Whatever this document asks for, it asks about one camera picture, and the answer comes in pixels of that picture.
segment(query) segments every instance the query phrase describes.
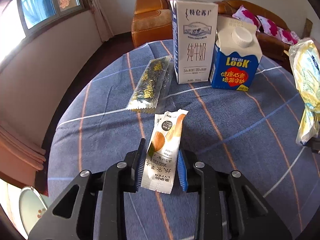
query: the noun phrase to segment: sofa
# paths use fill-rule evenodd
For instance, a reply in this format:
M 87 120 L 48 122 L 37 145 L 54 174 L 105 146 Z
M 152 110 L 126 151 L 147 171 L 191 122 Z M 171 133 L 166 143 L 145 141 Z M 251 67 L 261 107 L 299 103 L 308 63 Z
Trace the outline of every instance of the sofa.
M 223 0 L 215 2 L 219 5 L 218 13 L 232 16 L 241 5 L 254 15 L 261 15 L 276 23 L 284 30 L 289 30 L 287 24 L 276 14 L 253 3 L 244 0 Z M 136 0 L 132 20 L 132 40 L 135 47 L 146 42 L 172 39 L 171 10 L 167 0 Z M 275 60 L 291 72 L 289 57 L 285 51 L 289 45 L 265 33 L 256 32 L 263 55 Z

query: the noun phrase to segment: window sill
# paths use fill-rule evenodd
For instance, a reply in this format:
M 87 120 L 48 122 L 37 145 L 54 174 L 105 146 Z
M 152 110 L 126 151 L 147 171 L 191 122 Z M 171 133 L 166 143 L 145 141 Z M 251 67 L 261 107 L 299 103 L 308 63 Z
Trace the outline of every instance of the window sill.
M 10 63 L 10 61 L 30 42 L 32 42 L 35 38 L 40 36 L 42 33 L 46 32 L 50 28 L 54 27 L 55 25 L 77 15 L 88 11 L 88 8 L 80 8 L 68 14 L 65 14 L 58 19 L 48 23 L 47 25 L 43 26 L 41 29 L 37 30 L 36 32 L 32 33 L 30 36 L 24 38 L 3 60 L 0 62 L 0 74 L 6 68 L 6 66 Z

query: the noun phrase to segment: black circle label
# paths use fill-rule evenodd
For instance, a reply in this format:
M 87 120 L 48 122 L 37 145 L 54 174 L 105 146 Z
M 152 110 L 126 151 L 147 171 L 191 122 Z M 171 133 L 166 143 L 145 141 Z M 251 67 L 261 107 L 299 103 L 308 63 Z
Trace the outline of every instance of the black circle label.
M 165 131 L 169 131 L 172 127 L 172 122 L 171 121 L 164 121 L 161 125 L 162 129 Z

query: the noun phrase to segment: blue tablecloth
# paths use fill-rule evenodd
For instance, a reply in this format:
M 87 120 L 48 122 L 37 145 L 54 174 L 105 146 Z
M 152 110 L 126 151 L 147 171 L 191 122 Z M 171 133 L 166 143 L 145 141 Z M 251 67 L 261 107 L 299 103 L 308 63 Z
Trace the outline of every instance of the blue tablecloth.
M 154 115 L 125 108 L 149 60 L 172 52 L 172 40 L 145 44 L 107 66 L 80 92 L 53 139 L 50 198 L 79 171 L 106 170 L 136 150 L 141 137 L 149 142 Z M 248 92 L 212 89 L 209 82 L 178 85 L 174 78 L 165 109 L 179 108 L 189 111 L 182 147 L 218 171 L 240 170 L 296 237 L 320 204 L 320 156 L 295 144 L 304 104 L 292 75 L 263 57 Z M 170 195 L 140 188 L 125 194 L 125 212 L 128 239 L 193 239 L 196 194 L 182 192 L 178 180 Z

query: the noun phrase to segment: red window decoration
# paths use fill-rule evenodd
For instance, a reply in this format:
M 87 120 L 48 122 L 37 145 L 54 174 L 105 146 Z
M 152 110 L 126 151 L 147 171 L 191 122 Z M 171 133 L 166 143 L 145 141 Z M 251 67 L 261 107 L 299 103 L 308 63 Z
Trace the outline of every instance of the red window decoration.
M 70 3 L 70 0 L 60 0 L 60 7 L 64 9 L 69 5 L 69 3 Z

